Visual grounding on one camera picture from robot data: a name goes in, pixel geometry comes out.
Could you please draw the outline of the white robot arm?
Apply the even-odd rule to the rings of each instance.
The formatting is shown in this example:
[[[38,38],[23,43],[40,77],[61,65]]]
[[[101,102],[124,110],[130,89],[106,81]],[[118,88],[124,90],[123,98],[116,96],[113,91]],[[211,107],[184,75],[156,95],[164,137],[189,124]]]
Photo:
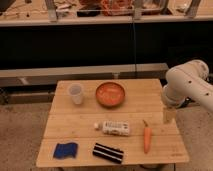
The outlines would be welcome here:
[[[186,98],[201,105],[207,112],[213,114],[213,85],[206,79],[209,67],[202,60],[191,60],[170,68],[165,78],[167,84],[162,88],[161,99],[164,107],[163,121],[170,124],[175,120],[176,109]]]

